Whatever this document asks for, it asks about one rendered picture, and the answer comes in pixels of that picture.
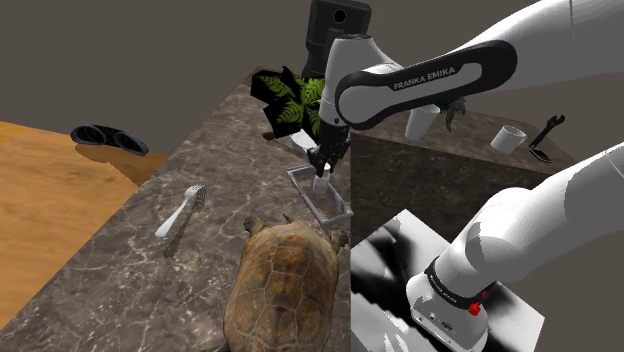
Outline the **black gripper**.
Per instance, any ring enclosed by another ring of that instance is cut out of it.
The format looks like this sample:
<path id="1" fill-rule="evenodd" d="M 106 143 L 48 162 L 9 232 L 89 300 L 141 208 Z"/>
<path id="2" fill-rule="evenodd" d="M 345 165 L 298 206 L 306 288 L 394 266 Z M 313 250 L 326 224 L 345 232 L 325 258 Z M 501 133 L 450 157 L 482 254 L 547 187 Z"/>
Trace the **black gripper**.
<path id="1" fill-rule="evenodd" d="M 344 157 L 349 146 L 348 126 L 335 126 L 321 122 L 319 145 L 308 149 L 306 154 L 311 166 L 316 170 L 323 169 L 322 178 L 329 178 L 334 171 L 334 166 Z"/>

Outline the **black wrench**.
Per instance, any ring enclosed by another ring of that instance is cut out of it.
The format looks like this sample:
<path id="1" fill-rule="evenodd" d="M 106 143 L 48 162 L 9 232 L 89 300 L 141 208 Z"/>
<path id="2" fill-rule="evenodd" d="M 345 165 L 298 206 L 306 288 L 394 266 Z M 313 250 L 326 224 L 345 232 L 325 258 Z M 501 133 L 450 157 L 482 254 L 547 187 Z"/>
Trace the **black wrench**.
<path id="1" fill-rule="evenodd" d="M 564 115 L 555 115 L 549 118 L 546 122 L 546 126 L 542 129 L 542 131 L 532 140 L 529 144 L 529 148 L 533 149 L 537 145 L 541 143 L 541 141 L 548 135 L 548 133 L 557 125 L 562 124 L 565 121 L 566 117 Z"/>

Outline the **white mug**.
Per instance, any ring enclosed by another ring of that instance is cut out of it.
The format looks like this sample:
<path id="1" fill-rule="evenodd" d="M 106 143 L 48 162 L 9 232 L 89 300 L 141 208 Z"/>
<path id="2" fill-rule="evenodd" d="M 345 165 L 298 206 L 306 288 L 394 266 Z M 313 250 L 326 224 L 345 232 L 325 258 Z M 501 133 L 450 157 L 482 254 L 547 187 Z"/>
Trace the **white mug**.
<path id="1" fill-rule="evenodd" d="M 490 146 L 503 154 L 511 154 L 527 138 L 522 130 L 510 126 L 503 126 L 490 142 Z"/>

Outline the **grey rectangular tray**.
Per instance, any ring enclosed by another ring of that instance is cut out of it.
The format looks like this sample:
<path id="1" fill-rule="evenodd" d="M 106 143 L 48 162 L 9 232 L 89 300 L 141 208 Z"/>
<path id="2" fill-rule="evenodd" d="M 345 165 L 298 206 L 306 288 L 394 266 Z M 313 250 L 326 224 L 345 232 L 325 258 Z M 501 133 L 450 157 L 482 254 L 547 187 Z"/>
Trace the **grey rectangular tray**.
<path id="1" fill-rule="evenodd" d="M 301 165 L 286 170 L 294 189 L 304 204 L 323 227 L 345 226 L 354 215 L 349 204 L 331 184 L 330 167 L 324 167 L 318 177 L 311 165 Z"/>

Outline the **black and white robot stand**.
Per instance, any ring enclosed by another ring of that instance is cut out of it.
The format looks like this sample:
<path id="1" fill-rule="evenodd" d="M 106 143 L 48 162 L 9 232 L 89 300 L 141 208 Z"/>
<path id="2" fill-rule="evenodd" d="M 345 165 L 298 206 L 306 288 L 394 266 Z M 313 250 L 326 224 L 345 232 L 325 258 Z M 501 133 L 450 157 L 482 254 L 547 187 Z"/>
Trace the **black and white robot stand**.
<path id="1" fill-rule="evenodd" d="M 351 248 L 352 352 L 536 352 L 545 317 L 500 283 L 480 304 L 487 329 L 473 348 L 458 344 L 459 324 L 432 312 L 412 316 L 406 280 L 448 246 L 404 209 Z"/>

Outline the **dark green plant white pot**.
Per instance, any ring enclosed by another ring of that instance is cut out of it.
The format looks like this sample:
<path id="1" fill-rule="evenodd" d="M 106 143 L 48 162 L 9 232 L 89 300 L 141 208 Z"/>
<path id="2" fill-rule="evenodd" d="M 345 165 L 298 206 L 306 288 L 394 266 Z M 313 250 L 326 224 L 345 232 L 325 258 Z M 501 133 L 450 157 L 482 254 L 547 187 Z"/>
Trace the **dark green plant white pot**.
<path id="1" fill-rule="evenodd" d="M 446 129 L 452 132 L 455 113 L 460 112 L 462 115 L 466 113 L 465 102 L 464 97 L 458 97 L 412 109 L 406 125 L 405 137 L 412 141 L 419 141 L 440 113 L 445 115 Z"/>

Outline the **fern plant in white pot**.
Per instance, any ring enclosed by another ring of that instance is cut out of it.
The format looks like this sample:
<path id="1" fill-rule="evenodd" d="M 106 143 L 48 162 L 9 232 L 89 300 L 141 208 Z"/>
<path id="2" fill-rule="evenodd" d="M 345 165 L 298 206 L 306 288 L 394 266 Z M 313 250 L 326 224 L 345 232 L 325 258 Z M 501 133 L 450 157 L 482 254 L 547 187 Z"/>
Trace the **fern plant in white pot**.
<path id="1" fill-rule="evenodd" d="M 315 145 L 320 141 L 320 102 L 325 79 L 300 76 L 283 66 L 280 72 L 262 69 L 252 75 L 250 95 L 263 108 L 275 138 L 303 130 Z"/>

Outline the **tall black appliance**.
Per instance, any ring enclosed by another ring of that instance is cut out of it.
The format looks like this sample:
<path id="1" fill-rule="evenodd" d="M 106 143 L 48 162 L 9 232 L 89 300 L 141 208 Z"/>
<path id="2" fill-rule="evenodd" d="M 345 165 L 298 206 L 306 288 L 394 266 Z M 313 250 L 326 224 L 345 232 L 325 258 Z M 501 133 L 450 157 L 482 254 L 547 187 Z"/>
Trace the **tall black appliance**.
<path id="1" fill-rule="evenodd" d="M 306 34 L 305 78 L 322 78 L 333 41 L 344 34 L 366 34 L 372 8 L 358 0 L 312 0 Z"/>

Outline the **brown turtle figure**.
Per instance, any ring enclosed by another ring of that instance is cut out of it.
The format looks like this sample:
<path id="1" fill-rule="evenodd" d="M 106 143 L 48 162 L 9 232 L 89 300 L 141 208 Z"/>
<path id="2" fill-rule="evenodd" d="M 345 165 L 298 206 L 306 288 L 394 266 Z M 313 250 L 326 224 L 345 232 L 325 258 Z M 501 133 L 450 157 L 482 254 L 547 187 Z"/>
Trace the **brown turtle figure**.
<path id="1" fill-rule="evenodd" d="M 225 306 L 225 342 L 214 352 L 324 352 L 348 235 L 285 220 L 245 219 L 249 237 Z"/>

